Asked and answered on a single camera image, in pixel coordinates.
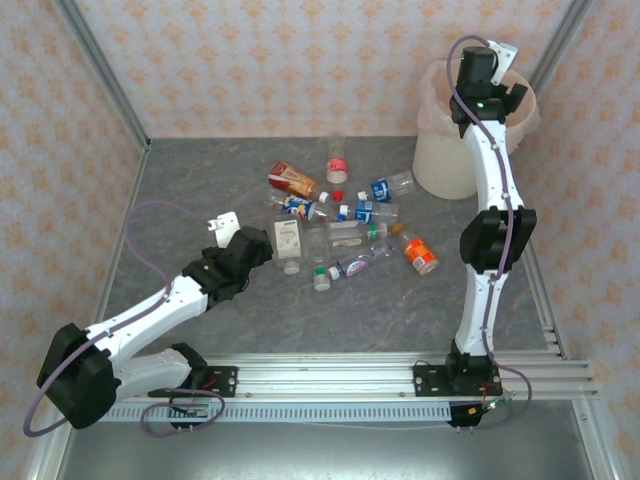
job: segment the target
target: purple cable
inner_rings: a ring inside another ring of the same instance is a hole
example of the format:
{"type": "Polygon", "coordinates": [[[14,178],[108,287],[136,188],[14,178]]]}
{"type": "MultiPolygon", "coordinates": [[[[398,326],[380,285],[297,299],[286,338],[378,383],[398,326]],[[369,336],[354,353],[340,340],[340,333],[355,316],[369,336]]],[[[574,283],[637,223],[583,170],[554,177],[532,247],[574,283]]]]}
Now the purple cable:
{"type": "Polygon", "coordinates": [[[455,98],[458,105],[460,105],[460,108],[462,108],[462,110],[469,116],[471,121],[475,125],[477,125],[478,128],[480,128],[482,133],[485,134],[494,152],[496,152],[496,157],[498,158],[498,164],[500,166],[500,176],[502,179],[503,198],[505,200],[505,203],[507,204],[507,234],[505,238],[504,249],[502,250],[502,255],[500,256],[500,263],[498,264],[498,273],[497,275],[494,275],[492,277],[491,282],[489,283],[487,308],[485,309],[484,319],[482,322],[482,343],[484,344],[484,348],[487,351],[487,356],[489,357],[489,360],[491,360],[491,363],[493,363],[499,369],[506,370],[507,372],[511,372],[518,375],[520,378],[522,378],[524,383],[527,385],[527,400],[522,410],[520,410],[517,414],[505,420],[501,420],[496,423],[490,423],[488,425],[481,425],[475,428],[475,430],[488,430],[491,428],[497,428],[497,427],[507,425],[517,420],[518,418],[522,417],[522,415],[524,415],[524,413],[531,406],[531,400],[533,397],[533,387],[531,386],[531,381],[527,378],[527,376],[524,373],[522,373],[521,371],[513,367],[508,367],[498,363],[495,356],[493,355],[493,352],[490,351],[489,349],[489,341],[487,339],[487,327],[489,325],[489,314],[491,312],[491,302],[493,300],[495,282],[499,280],[500,277],[502,277],[502,275],[504,274],[505,265],[507,263],[507,258],[509,256],[509,248],[511,246],[511,241],[513,238],[513,205],[511,203],[511,198],[509,197],[509,191],[508,191],[506,162],[504,161],[504,158],[502,158],[502,152],[500,152],[500,148],[498,148],[496,139],[493,137],[493,135],[491,135],[491,132],[487,129],[487,127],[485,127],[482,124],[482,121],[464,103],[464,100],[460,97],[460,94],[456,90],[456,86],[453,81],[453,74],[451,73],[451,64],[453,62],[453,54],[455,53],[456,48],[458,48],[460,44],[462,44],[463,42],[466,42],[467,40],[476,40],[484,46],[489,45],[489,42],[487,42],[484,38],[478,35],[465,35],[464,37],[459,38],[453,44],[453,46],[451,47],[451,50],[449,50],[449,55],[447,56],[447,81],[449,82],[449,88],[451,89],[451,93],[453,94],[453,97],[455,98]]]}
{"type": "MultiPolygon", "coordinates": [[[[195,432],[196,430],[202,430],[203,428],[208,427],[213,422],[215,422],[218,418],[220,418],[220,416],[224,412],[224,408],[225,408],[224,398],[222,398],[217,393],[210,392],[209,390],[192,390],[188,388],[165,388],[164,391],[171,392],[171,393],[186,393],[189,395],[195,395],[195,394],[206,395],[208,397],[212,397],[220,400],[220,410],[218,410],[218,413],[216,413],[213,417],[211,417],[206,422],[202,422],[201,424],[196,425],[195,427],[190,427],[189,428],[190,432],[195,432]]],[[[142,411],[142,415],[140,415],[140,428],[145,434],[155,438],[164,438],[164,437],[170,437],[171,435],[179,435],[182,432],[181,428],[179,428],[178,430],[167,430],[165,432],[152,432],[151,430],[149,430],[149,428],[147,427],[147,423],[144,420],[149,414],[149,412],[154,408],[159,408],[159,407],[189,408],[189,407],[193,407],[193,405],[194,404],[191,404],[191,403],[169,403],[169,402],[160,402],[160,403],[154,403],[153,405],[149,405],[147,408],[145,408],[142,411]]]]}
{"type": "MultiPolygon", "coordinates": [[[[160,307],[160,305],[162,305],[165,302],[166,298],[171,293],[171,281],[169,280],[169,277],[166,275],[166,273],[164,273],[162,271],[162,269],[160,269],[160,267],[158,267],[154,263],[152,263],[149,260],[147,260],[138,251],[136,246],[133,244],[132,239],[131,239],[131,235],[129,233],[129,227],[130,227],[131,219],[135,215],[137,215],[138,212],[140,212],[141,210],[144,210],[144,209],[147,209],[147,208],[150,208],[150,207],[156,207],[156,206],[171,207],[171,208],[174,208],[176,210],[181,211],[182,213],[188,215],[189,217],[191,217],[191,218],[193,218],[193,219],[195,219],[195,220],[197,220],[197,221],[199,221],[201,223],[204,223],[205,225],[208,225],[208,223],[209,223],[207,221],[207,219],[204,218],[203,216],[201,216],[201,215],[199,215],[197,213],[194,213],[194,212],[184,208],[181,205],[178,205],[176,203],[169,202],[169,201],[166,201],[166,200],[150,200],[150,201],[147,201],[147,202],[143,202],[143,203],[141,203],[139,205],[136,205],[134,208],[131,209],[131,211],[127,214],[127,218],[125,219],[125,223],[124,223],[124,241],[126,242],[127,246],[131,250],[131,253],[133,253],[133,255],[138,260],[140,260],[144,265],[146,265],[151,270],[156,272],[162,278],[162,280],[164,280],[165,294],[162,297],[160,297],[156,301],[156,303],[151,305],[146,310],[143,310],[142,312],[137,313],[133,317],[131,317],[131,318],[125,320],[124,322],[122,322],[122,323],[116,325],[115,327],[113,327],[111,329],[111,333],[115,333],[118,330],[121,330],[121,329],[123,329],[125,327],[128,327],[133,322],[136,322],[136,321],[140,320],[141,318],[145,317],[146,315],[149,315],[151,312],[153,312],[156,309],[158,309],[160,307]]],[[[64,425],[67,422],[66,418],[62,418],[62,419],[58,420],[57,422],[53,423],[52,425],[49,425],[48,427],[45,427],[45,428],[43,428],[41,430],[35,430],[35,431],[31,430],[31,422],[33,421],[33,417],[35,416],[36,410],[37,410],[38,406],[40,405],[40,402],[42,401],[42,399],[46,395],[47,391],[49,390],[49,388],[51,388],[51,385],[53,384],[53,382],[55,382],[58,379],[58,377],[62,374],[62,372],[64,372],[64,370],[71,363],[73,363],[74,360],[76,360],[80,355],[82,355],[83,352],[85,352],[87,349],[91,348],[93,345],[95,345],[97,342],[99,342],[103,338],[107,337],[108,335],[109,335],[109,332],[102,332],[102,333],[96,335],[95,337],[93,337],[91,340],[87,341],[86,343],[83,343],[80,347],[78,347],[77,350],[75,350],[73,353],[71,353],[71,355],[69,355],[67,358],[65,358],[62,361],[62,363],[60,365],[58,365],[58,367],[53,371],[53,373],[51,373],[51,375],[45,380],[45,382],[42,384],[42,387],[40,387],[40,389],[38,390],[38,393],[36,394],[35,398],[31,402],[31,405],[29,405],[29,409],[27,410],[27,414],[26,414],[24,422],[22,424],[22,431],[24,432],[24,434],[27,437],[31,437],[31,438],[40,437],[42,435],[45,435],[47,433],[52,432],[53,430],[55,430],[56,428],[58,428],[61,425],[64,425]]]]}

